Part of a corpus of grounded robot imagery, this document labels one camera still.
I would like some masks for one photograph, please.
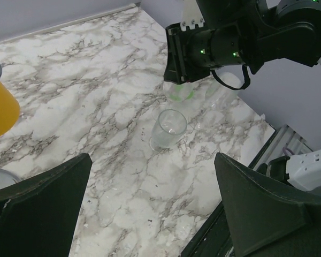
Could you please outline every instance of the transparent cup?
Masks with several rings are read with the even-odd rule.
[[[187,119],[176,110],[162,111],[152,129],[150,147],[160,151],[174,146],[187,130]]]
[[[165,81],[163,83],[163,93],[166,96],[167,101],[159,103],[154,107],[152,111],[153,118],[157,120],[159,114],[166,109],[175,109],[182,112],[182,103],[194,96],[193,89],[194,87],[191,83],[176,85]]]
[[[233,73],[223,72],[219,76],[224,83],[234,88],[242,86],[241,80]],[[190,123],[190,126],[195,130],[208,130],[212,124],[218,124],[224,116],[221,112],[231,106],[238,96],[238,92],[238,90],[231,90],[218,82],[212,84],[206,91],[205,104],[200,115]]]

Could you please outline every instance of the black cable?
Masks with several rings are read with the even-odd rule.
[[[215,70],[211,70],[211,73],[212,73],[213,77],[216,79],[217,82],[219,82],[224,87],[229,88],[230,90],[244,90],[244,89],[248,88],[248,86],[251,84],[251,79],[250,79],[250,76],[249,76],[248,71],[247,71],[247,66],[245,64],[242,66],[242,74],[244,75],[244,84],[242,85],[241,88],[231,87],[231,86],[227,85],[226,83],[224,83],[221,80],[221,78],[219,78],[217,76]]]

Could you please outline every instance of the white marble surface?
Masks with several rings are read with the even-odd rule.
[[[21,104],[0,168],[28,178],[82,152],[94,161],[70,256],[177,256],[220,202],[215,153],[247,165],[273,133],[237,100],[211,130],[153,153],[166,51],[138,8],[0,43],[2,82]]]

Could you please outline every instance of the white wall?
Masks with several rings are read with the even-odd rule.
[[[143,0],[144,8],[163,27],[181,20],[182,0]],[[268,0],[269,7],[279,0]],[[225,67],[242,79],[241,67]],[[306,67],[286,59],[266,63],[252,76],[240,97],[275,128],[288,124],[309,146],[321,148],[321,66]]]
[[[134,0],[2,0],[0,40],[109,11]]]

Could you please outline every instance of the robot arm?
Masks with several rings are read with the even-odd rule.
[[[263,163],[257,171],[299,190],[321,195],[321,150],[283,156]]]
[[[192,22],[166,28],[165,81],[194,82],[213,69],[239,64],[256,74],[265,62],[281,58],[321,64],[321,0],[282,0],[271,9],[266,0],[196,2],[201,18],[185,6]]]

